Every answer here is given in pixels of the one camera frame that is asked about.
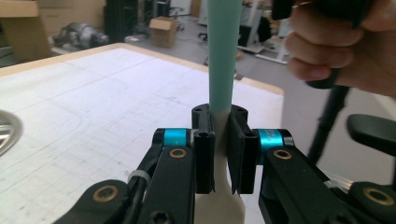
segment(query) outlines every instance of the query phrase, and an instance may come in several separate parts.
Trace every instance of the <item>white table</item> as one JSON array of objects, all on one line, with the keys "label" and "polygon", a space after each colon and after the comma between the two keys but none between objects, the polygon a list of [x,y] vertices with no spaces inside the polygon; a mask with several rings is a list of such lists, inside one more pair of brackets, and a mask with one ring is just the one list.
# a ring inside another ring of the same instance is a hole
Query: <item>white table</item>
[{"label": "white table", "polygon": [[[126,181],[157,128],[190,128],[208,102],[207,68],[116,44],[0,69],[0,109],[23,124],[0,157],[0,223],[51,223],[105,179]],[[251,128],[279,128],[283,91],[235,81]],[[255,194],[246,223],[263,223]]]}]

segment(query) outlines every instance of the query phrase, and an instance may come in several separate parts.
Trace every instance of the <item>wooden table edge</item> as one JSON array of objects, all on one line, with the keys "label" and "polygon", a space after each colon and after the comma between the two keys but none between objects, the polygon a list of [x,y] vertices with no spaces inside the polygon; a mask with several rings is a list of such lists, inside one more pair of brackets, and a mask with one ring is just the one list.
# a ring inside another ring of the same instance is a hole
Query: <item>wooden table edge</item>
[{"label": "wooden table edge", "polygon": [[[193,69],[196,69],[196,70],[199,70],[202,72],[208,73],[208,71],[209,71],[207,66],[204,66],[204,65],[201,65],[198,63],[186,61],[186,60],[179,59],[179,58],[176,58],[176,57],[173,57],[170,55],[155,52],[155,51],[152,51],[149,49],[142,49],[142,48],[139,48],[136,46],[132,46],[132,45],[124,44],[124,43],[118,43],[118,44],[102,46],[102,47],[95,48],[95,49],[86,49],[86,50],[82,50],[82,51],[78,51],[78,52],[73,52],[73,53],[69,53],[69,54],[64,54],[64,55],[60,55],[60,56],[43,59],[43,60],[38,60],[38,61],[34,61],[34,62],[29,62],[29,63],[21,63],[21,64],[17,64],[17,65],[12,65],[10,67],[1,68],[0,69],[0,77],[12,75],[15,73],[23,72],[23,71],[26,71],[29,69],[34,69],[34,68],[54,64],[54,63],[62,63],[62,62],[66,62],[69,60],[74,60],[77,58],[93,55],[95,53],[100,53],[100,52],[104,52],[106,50],[112,50],[112,49],[129,49],[129,50],[147,54],[148,56],[159,58],[159,59],[171,62],[171,63],[177,63],[180,65],[188,66],[190,68],[193,68]],[[248,77],[242,78],[242,80],[240,80],[240,82],[247,84],[249,86],[259,88],[259,89],[270,91],[275,94],[279,94],[279,95],[284,94],[283,90],[280,89],[279,87],[272,86],[270,84],[266,84],[266,83],[263,83],[263,82],[260,82],[257,80],[253,80]]]}]

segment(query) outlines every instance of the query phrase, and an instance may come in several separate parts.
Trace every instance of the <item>teal plastic tube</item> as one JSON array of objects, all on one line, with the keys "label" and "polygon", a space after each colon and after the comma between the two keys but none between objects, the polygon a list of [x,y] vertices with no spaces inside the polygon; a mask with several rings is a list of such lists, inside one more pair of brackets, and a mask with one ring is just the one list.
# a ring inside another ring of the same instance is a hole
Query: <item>teal plastic tube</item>
[{"label": "teal plastic tube", "polygon": [[242,0],[208,0],[209,110],[230,112]]}]

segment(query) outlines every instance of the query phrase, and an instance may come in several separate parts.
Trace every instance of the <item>human hand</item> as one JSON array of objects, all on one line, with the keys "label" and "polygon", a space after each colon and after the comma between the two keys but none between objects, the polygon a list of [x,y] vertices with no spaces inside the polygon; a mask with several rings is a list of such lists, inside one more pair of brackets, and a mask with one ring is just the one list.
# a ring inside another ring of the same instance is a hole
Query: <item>human hand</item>
[{"label": "human hand", "polygon": [[372,0],[361,27],[354,30],[352,22],[326,17],[313,4],[295,8],[290,25],[294,33],[285,45],[295,76],[321,80],[329,77],[330,68],[342,68],[337,85],[396,99],[395,0]]}]

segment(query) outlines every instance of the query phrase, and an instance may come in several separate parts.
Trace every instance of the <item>handle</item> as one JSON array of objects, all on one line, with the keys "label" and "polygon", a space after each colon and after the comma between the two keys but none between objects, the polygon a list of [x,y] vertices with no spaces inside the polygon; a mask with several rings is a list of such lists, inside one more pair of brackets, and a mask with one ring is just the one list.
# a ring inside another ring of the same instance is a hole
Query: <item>handle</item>
[{"label": "handle", "polygon": [[306,84],[315,89],[331,89],[334,86],[335,80],[337,80],[340,71],[341,69],[339,68],[332,68],[332,74],[330,77],[318,81],[307,81]]},{"label": "handle", "polygon": [[[318,9],[325,15],[352,21],[352,29],[358,28],[365,17],[371,0],[321,0],[316,1]],[[274,0],[272,18],[274,20],[286,19],[291,14],[294,0]],[[340,73],[339,68],[332,68],[329,78],[319,81],[306,82],[308,86],[316,89],[331,89]]]},{"label": "handle", "polygon": [[[319,2],[318,8],[325,15],[352,21],[351,29],[356,29],[361,25],[361,21],[367,13],[371,0],[324,0]],[[334,86],[339,68],[332,68],[330,77],[324,80],[308,81],[306,84],[316,89],[331,89]]]}]

